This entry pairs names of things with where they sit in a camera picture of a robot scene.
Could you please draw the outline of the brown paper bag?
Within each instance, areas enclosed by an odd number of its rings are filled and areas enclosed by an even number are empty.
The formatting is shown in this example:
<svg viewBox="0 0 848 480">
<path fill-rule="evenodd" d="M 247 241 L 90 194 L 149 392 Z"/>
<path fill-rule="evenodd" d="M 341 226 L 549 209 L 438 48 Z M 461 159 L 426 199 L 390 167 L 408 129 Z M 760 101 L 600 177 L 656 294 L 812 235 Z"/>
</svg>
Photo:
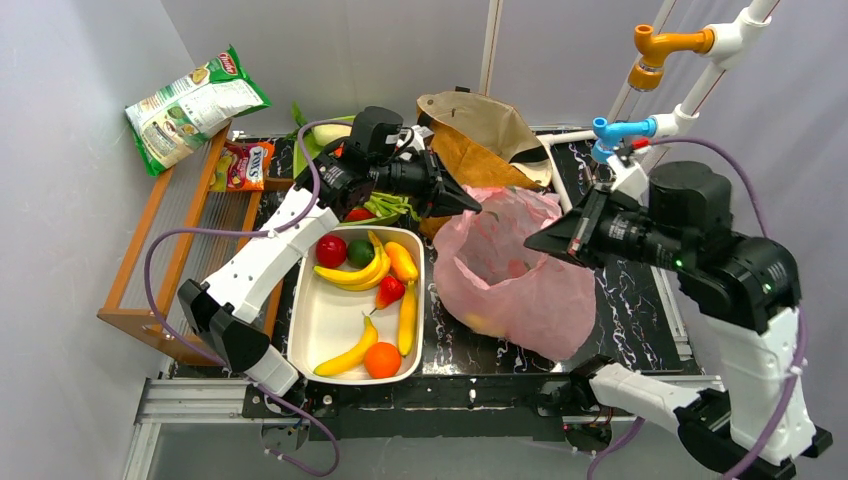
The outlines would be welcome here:
<svg viewBox="0 0 848 480">
<path fill-rule="evenodd" d="M 417 124 L 433 132 L 430 148 L 461 185 L 550 185 L 550 156 L 519 112 L 491 97 L 464 90 L 416 100 Z"/>
</svg>

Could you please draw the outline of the pink plastic grocery bag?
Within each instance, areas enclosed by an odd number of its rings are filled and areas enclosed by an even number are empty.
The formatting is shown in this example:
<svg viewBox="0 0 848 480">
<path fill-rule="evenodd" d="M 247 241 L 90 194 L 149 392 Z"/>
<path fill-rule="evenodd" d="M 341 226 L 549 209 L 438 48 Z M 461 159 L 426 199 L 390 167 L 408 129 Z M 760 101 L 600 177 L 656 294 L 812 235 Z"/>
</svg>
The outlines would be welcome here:
<svg viewBox="0 0 848 480">
<path fill-rule="evenodd" d="M 556 194 L 518 187 L 467 188 L 482 210 L 436 233 L 433 283 L 444 309 L 474 332 L 572 358 L 595 326 L 592 271 L 525 247 L 561 214 Z"/>
</svg>

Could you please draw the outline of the green chips bag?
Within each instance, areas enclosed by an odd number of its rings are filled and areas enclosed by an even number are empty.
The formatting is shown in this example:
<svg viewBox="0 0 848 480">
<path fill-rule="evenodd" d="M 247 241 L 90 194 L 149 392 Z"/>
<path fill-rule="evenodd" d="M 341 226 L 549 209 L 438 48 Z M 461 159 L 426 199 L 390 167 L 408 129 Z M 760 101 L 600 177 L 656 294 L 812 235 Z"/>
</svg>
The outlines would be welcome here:
<svg viewBox="0 0 848 480">
<path fill-rule="evenodd" d="M 232 46 L 125 108 L 146 172 L 156 177 L 205 145 L 229 122 L 272 105 Z"/>
</svg>

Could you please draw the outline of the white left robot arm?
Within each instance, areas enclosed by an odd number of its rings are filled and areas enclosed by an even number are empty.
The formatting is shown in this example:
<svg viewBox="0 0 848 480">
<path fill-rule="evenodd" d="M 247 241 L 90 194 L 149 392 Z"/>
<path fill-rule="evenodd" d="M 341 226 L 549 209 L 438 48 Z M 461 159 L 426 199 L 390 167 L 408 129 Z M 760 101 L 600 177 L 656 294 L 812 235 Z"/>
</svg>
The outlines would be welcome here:
<svg viewBox="0 0 848 480">
<path fill-rule="evenodd" d="M 285 274 L 372 193 L 408 197 L 422 218 L 481 212 L 428 146 L 429 134 L 404 127 L 391 110 L 365 108 L 349 135 L 309 161 L 281 205 L 230 260 L 205 280 L 180 286 L 177 296 L 193 331 L 231 371 L 277 395 L 295 384 L 297 370 L 254 321 Z"/>
</svg>

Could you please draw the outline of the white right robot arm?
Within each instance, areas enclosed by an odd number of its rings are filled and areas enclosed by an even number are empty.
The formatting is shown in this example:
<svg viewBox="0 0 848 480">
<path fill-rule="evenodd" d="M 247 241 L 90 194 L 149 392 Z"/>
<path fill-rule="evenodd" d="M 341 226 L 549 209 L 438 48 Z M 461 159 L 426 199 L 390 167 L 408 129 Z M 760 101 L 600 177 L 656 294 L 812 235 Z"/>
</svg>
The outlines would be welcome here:
<svg viewBox="0 0 848 480">
<path fill-rule="evenodd" d="M 641 205 L 636 192 L 596 186 L 525 246 L 591 270 L 619 257 L 674 273 L 717 336 L 722 386 L 671 385 L 600 355 L 572 371 L 573 396 L 661 426 L 730 478 L 793 478 L 797 458 L 833 442 L 810 419 L 799 379 L 796 260 L 769 238 L 733 230 L 731 183 L 705 164 L 662 165 L 645 190 Z"/>
</svg>

